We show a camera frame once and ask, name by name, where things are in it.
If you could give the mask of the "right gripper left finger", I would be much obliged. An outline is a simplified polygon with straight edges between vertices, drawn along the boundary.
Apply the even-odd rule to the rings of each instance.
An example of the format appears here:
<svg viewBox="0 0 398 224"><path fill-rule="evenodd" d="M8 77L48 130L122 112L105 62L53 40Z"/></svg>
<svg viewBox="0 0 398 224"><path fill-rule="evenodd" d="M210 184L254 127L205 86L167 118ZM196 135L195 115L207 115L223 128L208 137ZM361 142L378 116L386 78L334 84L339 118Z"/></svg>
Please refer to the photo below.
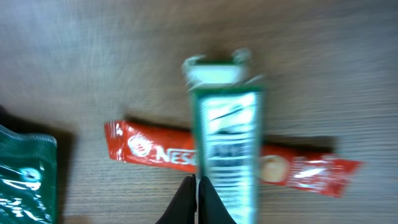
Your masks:
<svg viewBox="0 0 398 224"><path fill-rule="evenodd" d="M186 176L156 224L194 224L197 210L197 179Z"/></svg>

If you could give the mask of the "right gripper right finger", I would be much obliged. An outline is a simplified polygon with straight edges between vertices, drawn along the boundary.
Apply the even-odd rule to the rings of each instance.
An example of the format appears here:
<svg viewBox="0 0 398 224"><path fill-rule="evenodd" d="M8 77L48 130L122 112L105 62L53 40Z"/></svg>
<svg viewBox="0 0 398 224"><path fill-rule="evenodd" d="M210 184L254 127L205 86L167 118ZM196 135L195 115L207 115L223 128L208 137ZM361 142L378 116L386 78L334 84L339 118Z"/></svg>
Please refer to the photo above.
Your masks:
<svg viewBox="0 0 398 224"><path fill-rule="evenodd" d="M198 187L198 223L236 224L206 176L201 177Z"/></svg>

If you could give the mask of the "red Nescafe stick sachet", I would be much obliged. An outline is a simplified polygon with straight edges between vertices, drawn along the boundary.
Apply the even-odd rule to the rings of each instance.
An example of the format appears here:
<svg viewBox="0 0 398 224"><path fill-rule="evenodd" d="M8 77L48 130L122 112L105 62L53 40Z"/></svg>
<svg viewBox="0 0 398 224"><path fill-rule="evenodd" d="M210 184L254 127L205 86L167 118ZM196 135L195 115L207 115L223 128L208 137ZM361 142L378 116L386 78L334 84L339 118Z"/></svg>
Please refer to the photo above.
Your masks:
<svg viewBox="0 0 398 224"><path fill-rule="evenodd" d="M116 120L105 123L104 133L109 156L115 161L189 173L197 169L193 136L186 129ZM330 197L342 196L362 166L360 161L342 159L333 153L269 144L263 145L259 155L264 183Z"/></svg>

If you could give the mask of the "green white gum pack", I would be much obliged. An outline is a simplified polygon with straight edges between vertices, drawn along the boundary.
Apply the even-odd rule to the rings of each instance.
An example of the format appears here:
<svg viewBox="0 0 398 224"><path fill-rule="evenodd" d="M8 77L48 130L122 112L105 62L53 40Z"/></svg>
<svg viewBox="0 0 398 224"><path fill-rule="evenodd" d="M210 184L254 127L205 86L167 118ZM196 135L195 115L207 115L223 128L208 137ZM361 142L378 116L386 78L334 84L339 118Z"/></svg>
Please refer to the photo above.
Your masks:
<svg viewBox="0 0 398 224"><path fill-rule="evenodd" d="M257 223L258 157L264 91L249 75L248 49L229 59L195 55L182 72L190 92L198 172L215 188L235 223Z"/></svg>

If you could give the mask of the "green 3M gloves packet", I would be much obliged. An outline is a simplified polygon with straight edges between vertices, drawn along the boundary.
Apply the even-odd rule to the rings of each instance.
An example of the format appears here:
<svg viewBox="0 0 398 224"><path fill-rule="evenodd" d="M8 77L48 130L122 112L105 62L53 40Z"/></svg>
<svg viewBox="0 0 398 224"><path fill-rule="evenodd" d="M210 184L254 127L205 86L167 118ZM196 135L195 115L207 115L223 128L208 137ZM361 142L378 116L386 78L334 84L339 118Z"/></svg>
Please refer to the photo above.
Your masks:
<svg viewBox="0 0 398 224"><path fill-rule="evenodd" d="M57 140L1 126L1 224L57 222Z"/></svg>

